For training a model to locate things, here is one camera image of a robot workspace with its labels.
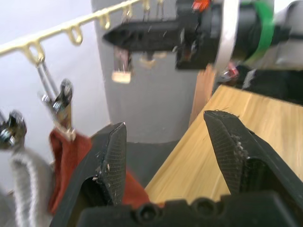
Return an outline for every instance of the wooden board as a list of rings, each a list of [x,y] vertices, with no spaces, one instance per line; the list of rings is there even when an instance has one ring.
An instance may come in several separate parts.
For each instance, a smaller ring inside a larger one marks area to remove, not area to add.
[[[211,65],[208,65],[206,67],[206,70],[200,71],[198,73],[189,126],[191,126],[191,124],[198,117],[199,113],[212,97],[215,75],[216,72]]]
[[[203,119],[205,110],[239,116],[303,180],[303,107],[220,86],[147,185],[152,202],[186,199],[191,203],[198,197],[218,200],[229,193]]]

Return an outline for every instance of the white wall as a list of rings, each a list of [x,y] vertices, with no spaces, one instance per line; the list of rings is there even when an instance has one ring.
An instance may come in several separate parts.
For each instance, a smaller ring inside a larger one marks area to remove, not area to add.
[[[22,35],[55,26],[91,12],[90,1],[10,0],[0,6],[0,44]],[[74,86],[73,125],[83,134],[92,135],[109,124],[102,69],[94,23],[82,27],[84,40],[73,46],[66,34],[42,42],[46,63],[59,86],[68,78]],[[34,65],[20,52],[0,57],[0,109],[8,116],[19,110],[27,122],[26,146],[48,162],[53,161],[48,135],[53,128],[51,117],[37,93],[43,92]],[[0,186],[12,189],[8,159],[0,152]]]

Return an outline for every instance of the green ring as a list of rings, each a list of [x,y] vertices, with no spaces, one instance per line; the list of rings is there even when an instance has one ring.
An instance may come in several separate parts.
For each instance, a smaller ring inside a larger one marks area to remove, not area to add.
[[[275,24],[273,23],[274,12],[271,7],[262,1],[256,1],[253,2],[253,4],[261,20],[262,31],[256,51],[245,61],[245,63],[260,59],[265,54],[270,47],[275,30]]]

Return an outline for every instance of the gray pillar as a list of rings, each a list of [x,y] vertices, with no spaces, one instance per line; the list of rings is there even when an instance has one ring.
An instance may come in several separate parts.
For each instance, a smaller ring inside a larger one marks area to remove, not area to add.
[[[120,2],[92,0],[92,8],[97,11]],[[151,18],[156,15],[156,6],[156,0],[151,0]],[[133,10],[134,20],[141,20],[142,5],[136,4]],[[165,18],[174,18],[175,11],[175,1],[165,0]],[[121,12],[112,14],[112,27],[119,25],[121,18]],[[115,83],[111,80],[113,47],[102,41],[105,31],[98,22],[96,32],[111,122],[126,123],[130,142],[164,143],[180,139],[188,129],[198,72],[176,71],[173,54],[157,59],[155,68],[148,70],[140,65],[140,55],[136,54],[131,83]]]

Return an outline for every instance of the gray cloth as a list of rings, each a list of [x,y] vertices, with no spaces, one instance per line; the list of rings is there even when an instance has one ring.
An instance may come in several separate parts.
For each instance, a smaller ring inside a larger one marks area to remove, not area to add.
[[[9,198],[0,189],[0,226],[16,227],[15,222],[15,204],[13,198]]]
[[[47,211],[54,188],[51,167],[34,152],[21,148],[11,157],[18,227],[48,227]]]

